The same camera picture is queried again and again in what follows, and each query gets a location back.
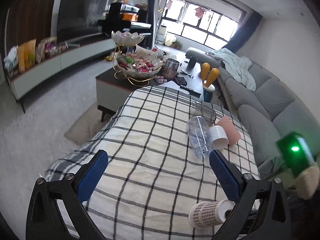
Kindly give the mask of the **dark coffee table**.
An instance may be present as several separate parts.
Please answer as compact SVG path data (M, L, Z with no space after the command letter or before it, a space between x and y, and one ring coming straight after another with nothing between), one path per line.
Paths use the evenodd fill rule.
M180 76L185 78L188 88L201 93L200 98L190 95L195 100L202 101L201 65L196 63L192 69L187 68L187 66L188 63L182 63L181 70L184 70L186 73L181 73ZM122 75L118 74L117 77L120 80L114 78L114 69L111 68L95 78L97 108L101 111L101 121L104 121L107 114L116 112L124 104L131 92L138 89L138 87L131 85Z

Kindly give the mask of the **navy curtain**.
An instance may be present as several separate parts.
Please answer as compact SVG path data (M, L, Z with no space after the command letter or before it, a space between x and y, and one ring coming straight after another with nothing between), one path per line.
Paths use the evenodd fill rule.
M251 38L262 19L263 16L258 12L252 12L243 22L240 28L236 31L233 37L227 42L225 46L223 46L223 48L230 50L232 53L236 53Z
M156 9L155 6L157 6L157 0L148 0L148 23L151 24L151 28L150 28L150 36L147 38L146 41L146 47L147 48L152 48L154 45L154 38L155 38L155 27L156 27L156 20L155 20L155 16L156 16Z

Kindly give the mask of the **pink cup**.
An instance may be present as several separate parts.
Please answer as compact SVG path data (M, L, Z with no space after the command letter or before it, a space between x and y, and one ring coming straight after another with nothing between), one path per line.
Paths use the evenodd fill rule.
M230 120L228 116L223 116L217 123L216 126L221 126L228 138L228 144L229 145L235 145L240 139L241 135L236 129L233 122Z

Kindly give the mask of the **green lit tracker device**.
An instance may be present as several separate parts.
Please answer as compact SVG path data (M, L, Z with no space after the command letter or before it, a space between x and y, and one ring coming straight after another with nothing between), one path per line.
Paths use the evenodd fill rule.
M290 132L276 142L282 159L294 178L315 164L310 147L304 137L297 132Z

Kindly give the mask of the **lower snack bowl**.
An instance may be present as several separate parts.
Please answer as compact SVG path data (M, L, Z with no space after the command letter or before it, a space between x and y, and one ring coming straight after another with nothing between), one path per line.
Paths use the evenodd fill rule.
M120 54L116 61L119 70L134 79L154 77L164 65L163 61L151 55Z

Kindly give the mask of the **black flat television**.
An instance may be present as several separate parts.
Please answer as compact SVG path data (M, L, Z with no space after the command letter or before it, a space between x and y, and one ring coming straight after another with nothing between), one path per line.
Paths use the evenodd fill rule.
M107 0L61 0L57 17L57 42L101 33Z

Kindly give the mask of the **clear plastic cup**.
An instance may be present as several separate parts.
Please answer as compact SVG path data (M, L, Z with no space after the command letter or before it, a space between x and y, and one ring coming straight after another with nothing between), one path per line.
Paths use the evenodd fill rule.
M194 116L187 122L187 133L195 156L202 159L214 149L209 126L202 116Z

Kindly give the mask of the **smoky grey glass cup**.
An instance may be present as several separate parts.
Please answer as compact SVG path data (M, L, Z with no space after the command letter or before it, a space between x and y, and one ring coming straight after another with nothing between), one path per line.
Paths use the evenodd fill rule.
M190 109L190 116L201 116L205 119L209 126L215 124L216 121L216 112L214 109L195 101Z

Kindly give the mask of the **potted plant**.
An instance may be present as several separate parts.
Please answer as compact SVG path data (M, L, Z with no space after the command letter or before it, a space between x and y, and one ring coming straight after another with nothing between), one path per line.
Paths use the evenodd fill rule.
M177 50L181 50L183 45L179 41L172 42L171 47Z

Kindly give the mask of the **light teal blanket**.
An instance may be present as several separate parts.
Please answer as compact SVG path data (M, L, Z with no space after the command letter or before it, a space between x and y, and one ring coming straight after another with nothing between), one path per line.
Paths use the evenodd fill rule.
M252 61L247 57L239 57L227 48L206 52L206 55L221 61L225 65L225 70L239 83L254 92L256 83L253 76L249 73Z

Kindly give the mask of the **brown checkered paper cup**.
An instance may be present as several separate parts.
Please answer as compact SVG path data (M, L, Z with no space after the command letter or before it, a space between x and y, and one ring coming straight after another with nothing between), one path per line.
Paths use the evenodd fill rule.
M230 200L205 202L194 205L189 211L189 224L195 229L208 228L223 224L235 203Z

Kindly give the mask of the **clear jar of nuts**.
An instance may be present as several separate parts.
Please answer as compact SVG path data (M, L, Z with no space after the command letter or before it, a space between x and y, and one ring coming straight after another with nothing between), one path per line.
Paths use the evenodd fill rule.
M179 66L180 62L176 59L167 59L164 66L162 67L163 77L168 81L174 79Z

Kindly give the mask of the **yellow rabbit ear stool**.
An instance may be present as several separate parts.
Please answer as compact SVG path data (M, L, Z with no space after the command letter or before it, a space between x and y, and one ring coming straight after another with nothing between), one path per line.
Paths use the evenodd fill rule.
M205 102L211 102L216 91L213 83L219 77L220 71L212 68L209 63L203 63L201 66L201 79L203 86L203 99Z

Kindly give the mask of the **gold bowl stand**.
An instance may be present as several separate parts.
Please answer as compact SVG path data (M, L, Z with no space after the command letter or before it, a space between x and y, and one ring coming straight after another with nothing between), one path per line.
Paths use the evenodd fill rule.
M129 83L131 83L131 85L135 86L135 87L146 87L150 84L151 80L154 80L155 77L157 76L157 74L153 74L150 77L139 77L139 78L134 78L131 76L126 75L121 68L119 67L119 65L116 63L116 56L115 54L121 54L121 47L123 47L123 45L119 45L116 44L116 47L114 49L114 55L112 56L112 67L114 69L114 78L116 80L120 80L119 77L117 77L118 74L122 75L125 79L127 79L127 81L129 81Z

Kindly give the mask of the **pink hanging garment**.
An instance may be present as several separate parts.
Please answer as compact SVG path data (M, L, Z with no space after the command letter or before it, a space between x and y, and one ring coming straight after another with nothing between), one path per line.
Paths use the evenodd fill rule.
M206 11L207 11L206 8L198 7L195 9L195 16L198 19L201 19Z

